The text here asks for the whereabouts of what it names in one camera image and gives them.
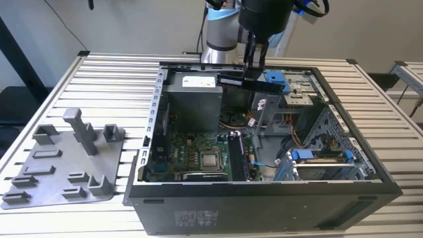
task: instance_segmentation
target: aluminum extrusion table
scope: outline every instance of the aluminum extrusion table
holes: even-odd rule
[[[125,128],[115,197],[97,203],[0,209],[0,235],[25,238],[141,238],[147,234],[132,207],[121,205],[131,161],[141,146],[147,111],[160,61],[199,61],[197,56],[95,54],[79,56],[0,160],[0,195],[17,175],[37,124],[69,130],[61,115],[77,107],[93,127]],[[423,237],[423,132],[357,64],[336,59],[268,58],[268,65],[315,66],[373,148],[404,195],[345,232],[209,235],[207,237]]]

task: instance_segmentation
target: metal frame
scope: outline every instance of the metal frame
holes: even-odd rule
[[[108,202],[72,204],[32,209],[0,210],[1,234],[33,236],[99,236],[104,238],[147,237],[132,207],[121,205],[131,163],[141,145],[143,129],[136,127],[145,118],[143,100],[151,93],[141,89],[156,78],[160,61],[197,62],[199,56],[120,55],[91,53],[77,57],[48,96],[13,146],[0,160],[0,194],[9,188],[7,177],[15,176],[24,162],[33,142],[27,135],[40,123],[48,122],[67,130],[55,117],[67,106],[83,107],[91,122],[117,122],[127,129],[124,152],[116,180],[116,195]],[[407,115],[393,106],[393,102],[372,84],[367,74],[343,59],[267,58],[271,65],[317,67],[332,87],[343,107],[371,145],[385,169],[400,186],[404,195],[389,206],[380,208],[347,231],[297,234],[259,233],[223,235],[224,237],[353,237],[419,238],[423,235],[423,162],[422,132],[413,129]],[[371,122],[377,121],[377,128]],[[391,128],[396,121],[403,128]],[[396,148],[389,148],[396,141]],[[72,226],[64,220],[72,219]]]
[[[423,75],[423,63],[397,61],[389,73],[395,74],[423,98],[423,79],[420,76]]]
[[[35,100],[41,104],[47,98],[48,91],[33,70],[28,58],[21,51],[19,44],[0,17],[0,50],[11,63],[21,81],[24,82]]]

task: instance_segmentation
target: white wall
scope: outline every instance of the white wall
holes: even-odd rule
[[[315,25],[299,20],[285,57],[356,59],[387,72],[395,60],[423,61],[422,0],[331,0]]]
[[[203,0],[48,0],[93,52],[180,54],[195,51]],[[83,47],[43,0],[0,0],[0,16],[47,86],[53,86]],[[0,72],[9,66],[0,57]],[[0,88],[21,85],[0,78]]]
[[[88,49],[105,53],[180,54],[195,51],[203,0],[48,0]],[[395,60],[423,61],[422,0],[331,0],[315,25],[297,20],[287,57],[353,58],[384,72]],[[81,45],[43,0],[0,0],[5,21],[36,72],[53,86]],[[0,56],[0,72],[11,71]],[[7,73],[0,88],[21,85]]]

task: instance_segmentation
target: black cable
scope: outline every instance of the black cable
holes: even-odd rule
[[[68,28],[65,22],[63,21],[61,17],[59,16],[56,10],[53,9],[53,7],[51,6],[51,4],[48,3],[47,0],[43,0],[45,2],[45,4],[48,5],[48,7],[51,8],[51,10],[53,11],[53,13],[56,14],[56,16],[59,17],[59,20],[61,21],[63,25],[65,26],[65,29],[69,31],[69,33],[73,35],[73,37],[76,38],[76,40],[80,42],[81,46],[84,47],[84,49],[88,51],[85,45],[83,44],[83,42],[79,40],[79,38],[76,37],[76,35],[73,34],[73,32],[71,31],[71,29]]]
[[[324,13],[320,13],[320,12],[316,12],[316,11],[311,10],[307,6],[304,6],[299,2],[299,0],[293,1],[293,5],[297,7],[297,9],[300,9],[301,11],[304,11],[305,13],[308,13],[309,15],[312,15],[315,17],[324,17],[329,13],[329,2],[328,2],[328,0],[323,0]]]
[[[397,100],[397,102],[396,102],[396,105],[399,105],[399,102],[400,102],[401,99],[403,99],[403,95],[404,95],[407,89],[408,89],[408,85],[407,85],[405,88],[404,88],[404,91],[403,91],[403,93],[401,93],[401,95],[400,95],[400,97],[399,97],[399,100]]]
[[[204,28],[204,22],[205,22],[207,13],[208,13],[208,8],[207,8],[207,6],[204,6],[201,28],[200,28],[200,32],[199,32],[199,38],[197,38],[196,53],[199,53],[200,41],[201,41],[201,49],[204,51],[204,46],[203,46],[203,28]]]
[[[269,167],[269,168],[272,168],[272,169],[276,169],[277,168],[277,166],[269,166],[269,165],[264,165],[265,167]]]
[[[411,117],[411,118],[412,118],[412,116],[415,115],[417,108],[419,108],[419,106],[415,106],[415,108],[412,109],[411,114],[409,114],[409,117]]]

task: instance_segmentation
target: cable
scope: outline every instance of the cable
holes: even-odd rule
[[[76,37],[76,35],[73,34],[73,32],[71,31],[71,29],[68,28],[65,22],[63,21],[61,17],[59,16],[56,10],[53,9],[53,7],[51,6],[51,4],[48,3],[47,0],[43,0],[45,2],[45,4],[48,5],[48,7],[51,8],[51,10],[53,11],[53,13],[56,14],[56,16],[59,17],[59,20],[61,21],[63,25],[65,26],[65,29],[69,31],[69,33],[73,35],[73,37],[76,38],[76,40],[80,42],[81,46],[84,47],[84,49],[88,51],[85,45],[83,44],[83,42],[80,41],[80,39]]]
[[[201,28],[200,28],[200,32],[199,32],[199,38],[197,38],[196,53],[199,53],[200,41],[201,41],[201,50],[204,51],[204,45],[203,45],[203,28],[204,28],[207,13],[208,13],[208,8],[207,8],[207,5],[205,5],[205,6],[204,6],[204,12],[203,12]]]
[[[277,166],[269,166],[269,165],[264,165],[265,167],[269,167],[269,168],[272,168],[272,169],[276,169],[277,168]]]
[[[397,99],[396,105],[399,105],[399,102],[400,102],[400,101],[401,101],[401,99],[403,99],[403,95],[404,95],[404,93],[405,93],[407,89],[408,89],[408,85],[405,86],[404,91],[403,91],[401,95],[399,96],[399,99]]]
[[[219,124],[223,125],[225,128],[229,128],[229,129],[244,129],[245,128],[245,127],[229,126],[229,125],[224,124],[221,121],[219,121]]]
[[[412,111],[411,111],[411,114],[409,114],[409,117],[411,117],[411,118],[412,118],[412,116],[415,115],[417,108],[419,108],[419,106],[416,105],[415,108],[413,108]]]
[[[304,146],[303,144],[300,143],[300,140],[297,138],[297,135],[296,135],[296,132],[295,132],[295,129],[293,129],[293,122],[292,122],[292,115],[288,114],[288,121],[289,121],[289,124],[291,124],[291,136],[292,136],[292,140],[293,142],[296,143],[296,145],[299,146],[299,148],[304,149]]]
[[[277,168],[277,166],[269,166],[269,165],[267,165],[267,164],[264,164],[264,163],[260,163],[260,162],[256,162],[256,161],[251,161],[251,164],[252,164],[252,165],[256,165],[256,166],[265,166],[265,167],[269,167],[269,168],[272,168],[272,169],[276,169],[276,168]]]
[[[328,0],[323,0],[324,13],[320,13],[320,12],[316,12],[316,11],[311,10],[307,6],[304,6],[299,2],[299,0],[293,1],[293,5],[297,7],[297,9],[300,9],[301,11],[304,11],[305,13],[308,13],[309,15],[312,15],[315,17],[324,17],[329,13],[329,2],[328,2]]]

